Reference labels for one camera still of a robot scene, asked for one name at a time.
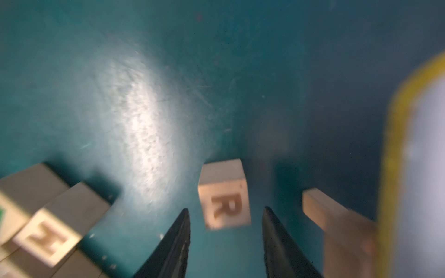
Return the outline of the wooden block letter R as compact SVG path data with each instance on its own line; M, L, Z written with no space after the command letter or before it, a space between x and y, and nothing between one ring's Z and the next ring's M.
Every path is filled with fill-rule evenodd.
M240 159L204 164L198 194L208 230L251 224L248 183Z

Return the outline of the wooden whiteboard easel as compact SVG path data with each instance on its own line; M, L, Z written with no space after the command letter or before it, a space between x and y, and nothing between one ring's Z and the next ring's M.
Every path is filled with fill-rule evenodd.
M322 191L302 194L302 210L324 232L323 276L326 278L375 278L376 226Z

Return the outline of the wooden block letter H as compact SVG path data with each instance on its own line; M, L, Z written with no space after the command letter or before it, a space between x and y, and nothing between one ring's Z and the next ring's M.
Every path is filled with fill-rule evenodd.
M13 238L49 267L56 266L110 209L85 183L78 183L39 209Z

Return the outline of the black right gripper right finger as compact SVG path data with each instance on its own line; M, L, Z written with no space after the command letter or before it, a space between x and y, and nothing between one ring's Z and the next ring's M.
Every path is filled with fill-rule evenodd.
M269 278L321 278L270 207L262 217L264 262Z

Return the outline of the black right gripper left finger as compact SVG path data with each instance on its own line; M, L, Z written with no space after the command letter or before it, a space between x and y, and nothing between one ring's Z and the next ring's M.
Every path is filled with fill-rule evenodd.
M185 208L134 277L185 278L190 236L190 213Z

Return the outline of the wooden block green V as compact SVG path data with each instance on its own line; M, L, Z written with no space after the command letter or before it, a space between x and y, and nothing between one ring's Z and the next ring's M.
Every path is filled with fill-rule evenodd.
M1 178L1 244L15 236L47 203L69 189L46 164Z

